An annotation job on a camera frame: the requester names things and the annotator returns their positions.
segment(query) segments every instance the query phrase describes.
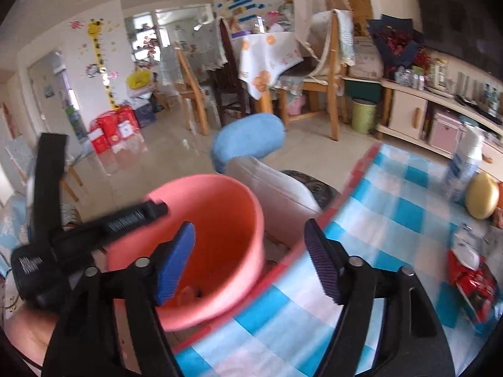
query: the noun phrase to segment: screw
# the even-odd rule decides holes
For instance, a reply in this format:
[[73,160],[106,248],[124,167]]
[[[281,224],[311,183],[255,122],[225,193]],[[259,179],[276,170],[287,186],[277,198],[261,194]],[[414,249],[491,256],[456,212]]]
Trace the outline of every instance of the screw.
[[94,275],[97,274],[97,268],[95,266],[90,266],[89,268],[86,269],[84,273],[88,277],[93,277]]
[[362,266],[363,265],[363,261],[359,256],[352,256],[351,258],[349,258],[349,263],[352,266]]
[[411,266],[403,266],[402,272],[407,276],[411,276],[414,275],[414,268],[412,268]]
[[150,263],[150,259],[143,257],[143,258],[138,258],[134,264],[138,268],[145,268],[145,266],[148,266],[149,263]]

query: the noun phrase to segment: pink bucket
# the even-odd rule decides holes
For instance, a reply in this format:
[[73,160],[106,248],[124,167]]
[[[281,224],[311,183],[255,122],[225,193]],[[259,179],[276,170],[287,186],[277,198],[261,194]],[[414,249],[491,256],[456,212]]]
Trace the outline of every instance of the pink bucket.
[[[190,221],[196,228],[194,250],[174,297],[157,308],[164,330],[195,326],[243,299],[265,260],[263,213],[255,195],[233,178],[201,174],[169,182],[149,198],[168,205],[167,217],[113,243],[108,270],[150,256],[158,244],[173,238],[183,221]],[[183,302],[183,289],[201,292],[201,297]]]

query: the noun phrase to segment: pink box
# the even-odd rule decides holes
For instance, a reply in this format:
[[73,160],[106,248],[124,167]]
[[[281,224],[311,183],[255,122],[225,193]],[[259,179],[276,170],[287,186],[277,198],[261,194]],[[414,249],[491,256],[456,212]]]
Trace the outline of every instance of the pink box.
[[435,110],[429,144],[437,149],[453,154],[458,146],[461,126],[456,115],[442,110]]

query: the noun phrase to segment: trash can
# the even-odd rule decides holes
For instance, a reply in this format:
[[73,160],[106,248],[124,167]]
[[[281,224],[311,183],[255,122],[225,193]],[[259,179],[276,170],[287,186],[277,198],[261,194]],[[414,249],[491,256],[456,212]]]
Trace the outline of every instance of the trash can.
[[353,120],[351,126],[359,133],[366,134],[374,127],[376,104],[369,100],[353,99]]

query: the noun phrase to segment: giraffe wall sticker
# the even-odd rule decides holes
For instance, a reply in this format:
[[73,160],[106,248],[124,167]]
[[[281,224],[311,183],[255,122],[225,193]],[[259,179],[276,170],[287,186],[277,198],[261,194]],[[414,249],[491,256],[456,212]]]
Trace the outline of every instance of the giraffe wall sticker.
[[87,35],[92,38],[92,44],[94,46],[95,55],[96,55],[96,64],[99,68],[99,72],[101,74],[104,74],[103,85],[104,85],[105,90],[107,92],[107,97],[108,97],[108,101],[110,103],[110,107],[112,109],[117,109],[119,106],[115,102],[114,94],[112,93],[112,89],[110,88],[110,78],[108,78],[108,76],[106,75],[107,68],[105,67],[105,62],[103,61],[103,56],[102,56],[102,52],[101,52],[100,38],[101,38],[102,28],[103,28],[103,19],[102,18],[100,18],[99,20],[91,19],[91,22],[87,26]]

